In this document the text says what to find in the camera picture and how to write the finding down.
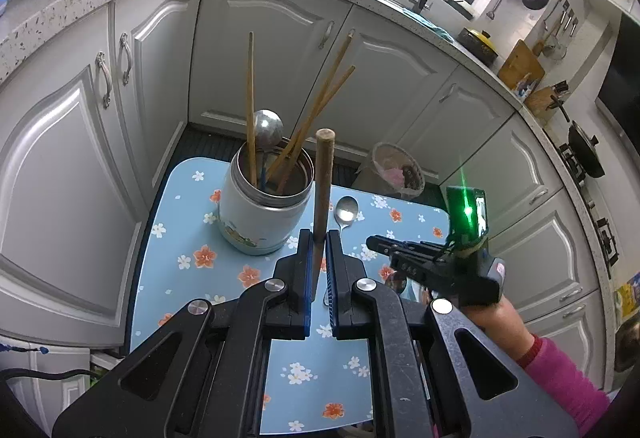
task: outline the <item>spoon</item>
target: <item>spoon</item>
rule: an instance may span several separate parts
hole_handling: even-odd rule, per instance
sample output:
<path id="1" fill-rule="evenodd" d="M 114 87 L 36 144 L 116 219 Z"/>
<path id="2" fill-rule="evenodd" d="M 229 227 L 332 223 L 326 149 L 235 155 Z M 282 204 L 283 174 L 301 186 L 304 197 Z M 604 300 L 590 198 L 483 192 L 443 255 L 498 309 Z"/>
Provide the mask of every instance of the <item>spoon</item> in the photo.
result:
<path id="1" fill-rule="evenodd" d="M 260 171 L 260 190 L 265 187 L 267 153 L 282 140 L 282 121 L 280 117 L 269 110 L 259 110 L 254 113 L 255 148 L 262 151 L 262 169 Z"/>
<path id="2" fill-rule="evenodd" d="M 396 270 L 385 279 L 385 284 L 400 295 L 406 288 L 406 274 L 401 270 Z"/>
<path id="3" fill-rule="evenodd" d="M 352 196 L 343 196 L 334 208 L 335 221 L 340 225 L 340 233 L 344 227 L 349 227 L 358 215 L 358 202 Z"/>

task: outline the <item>stove burner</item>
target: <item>stove burner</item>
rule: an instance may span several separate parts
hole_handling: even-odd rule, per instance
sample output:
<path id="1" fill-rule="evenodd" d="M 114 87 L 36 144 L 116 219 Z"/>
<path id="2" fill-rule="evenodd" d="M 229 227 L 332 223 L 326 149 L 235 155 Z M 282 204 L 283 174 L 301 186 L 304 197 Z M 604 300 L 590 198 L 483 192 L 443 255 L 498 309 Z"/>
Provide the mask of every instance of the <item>stove burner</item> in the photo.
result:
<path id="1" fill-rule="evenodd" d="M 585 173 L 584 168 L 578 162 L 575 153 L 568 144 L 562 144 L 558 149 L 560 151 L 560 156 L 571 173 L 571 176 L 579 186 L 582 186 L 587 173 Z"/>

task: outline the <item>hand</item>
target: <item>hand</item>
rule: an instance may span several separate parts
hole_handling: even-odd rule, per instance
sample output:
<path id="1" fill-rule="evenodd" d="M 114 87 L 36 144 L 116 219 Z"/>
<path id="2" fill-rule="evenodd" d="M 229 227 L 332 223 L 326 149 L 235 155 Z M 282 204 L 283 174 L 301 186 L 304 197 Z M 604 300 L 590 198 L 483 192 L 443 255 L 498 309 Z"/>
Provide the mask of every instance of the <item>hand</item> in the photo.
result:
<path id="1" fill-rule="evenodd" d="M 467 306 L 461 311 L 513 360 L 522 358 L 533 345 L 534 336 L 505 296 L 497 304 Z"/>

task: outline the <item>metal container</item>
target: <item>metal container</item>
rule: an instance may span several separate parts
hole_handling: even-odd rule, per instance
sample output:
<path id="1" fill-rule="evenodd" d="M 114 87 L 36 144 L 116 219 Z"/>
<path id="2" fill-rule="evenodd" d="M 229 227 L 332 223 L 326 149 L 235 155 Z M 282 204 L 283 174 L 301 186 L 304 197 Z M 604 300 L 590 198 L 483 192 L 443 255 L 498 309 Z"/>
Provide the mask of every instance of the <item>metal container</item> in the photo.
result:
<path id="1" fill-rule="evenodd" d="M 287 142 L 288 139 L 283 138 L 268 155 L 268 165 Z M 267 183 L 267 192 L 262 192 L 244 177 L 247 168 L 246 144 L 243 144 L 226 172 L 218 204 L 218 227 L 235 248 L 251 256 L 261 256 L 281 248 L 296 228 L 311 194 L 314 166 L 309 154 L 302 150 L 284 196 L 272 194 L 278 184 L 278 174 Z"/>

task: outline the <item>wooden stick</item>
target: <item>wooden stick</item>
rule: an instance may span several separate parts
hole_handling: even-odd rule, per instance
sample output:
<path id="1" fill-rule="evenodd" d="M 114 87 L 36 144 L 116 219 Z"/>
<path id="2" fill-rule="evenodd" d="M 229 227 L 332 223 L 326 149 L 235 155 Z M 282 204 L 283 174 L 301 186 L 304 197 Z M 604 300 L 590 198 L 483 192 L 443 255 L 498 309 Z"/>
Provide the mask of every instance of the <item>wooden stick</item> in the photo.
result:
<path id="1" fill-rule="evenodd" d="M 312 298 L 316 298 L 318 277 L 324 251 L 326 223 L 329 217 L 329 195 L 334 170 L 335 133 L 331 129 L 316 131 L 316 201 L 314 203 L 314 249 L 311 265 Z"/>
<path id="2" fill-rule="evenodd" d="M 249 32 L 249 57 L 246 72 L 246 151 L 249 157 L 249 182 L 257 187 L 254 133 L 254 33 Z"/>
<path id="3" fill-rule="evenodd" d="M 289 161 L 287 162 L 287 166 L 285 167 L 284 173 L 280 178 L 280 183 L 278 184 L 278 189 L 276 190 L 276 194 L 282 194 L 282 191 L 284 190 L 284 186 L 287 184 L 287 180 L 289 179 L 291 171 L 296 166 L 296 163 L 298 161 L 298 155 L 300 154 L 300 151 L 302 150 L 302 145 L 305 143 L 305 140 L 306 140 L 306 132 L 311 127 L 311 124 L 317 118 L 318 114 L 320 114 L 322 109 L 329 103 L 329 100 L 331 100 L 332 97 L 338 92 L 338 90 L 340 90 L 342 85 L 346 82 L 346 80 L 350 77 L 350 75 L 353 73 L 355 69 L 356 69 L 355 66 L 353 65 L 349 66 L 349 69 L 338 80 L 338 83 L 334 86 L 334 88 L 330 92 L 324 94 L 324 99 L 322 100 L 322 103 L 316 109 L 316 116 L 314 116 L 313 118 L 309 117 L 305 125 L 300 129 L 301 132 L 298 134 L 298 137 L 296 138 L 296 145 L 294 146 L 293 151 L 291 151 L 291 155 L 290 155 Z"/>
<path id="4" fill-rule="evenodd" d="M 349 44 L 351 44 L 351 40 L 353 40 L 354 34 L 355 34 L 355 31 L 351 30 L 347 35 L 347 38 L 344 40 L 344 43 L 342 43 L 342 46 L 340 47 L 340 51 L 338 52 L 338 56 L 334 61 L 334 65 L 329 70 L 329 73 L 327 74 L 326 79 L 324 80 L 324 84 L 322 85 L 320 92 L 318 93 L 318 95 L 316 95 L 316 100 L 314 101 L 314 105 L 313 105 L 313 108 L 311 109 L 311 113 L 309 113 L 309 116 L 307 117 L 307 120 L 310 119 L 310 122 L 305 122 L 302 125 L 302 127 L 296 131 L 296 133 L 291 137 L 291 140 L 289 140 L 289 143 L 284 148 L 284 150 L 278 155 L 276 160 L 269 166 L 269 168 L 267 169 L 267 182 L 271 179 L 273 174 L 278 170 L 278 168 L 285 161 L 285 158 L 289 156 L 289 154 L 295 147 L 300 134 L 303 135 L 303 138 L 306 138 L 306 132 L 309 130 L 309 127 L 311 126 L 313 119 L 316 118 L 316 116 L 318 115 L 318 109 L 320 107 L 320 104 L 324 99 L 324 95 L 329 89 L 329 86 L 331 85 L 331 81 L 334 80 L 335 73 L 338 71 L 338 66 L 340 66 L 340 63 L 342 62 L 344 54 L 347 52 L 347 49 L 349 48 Z"/>

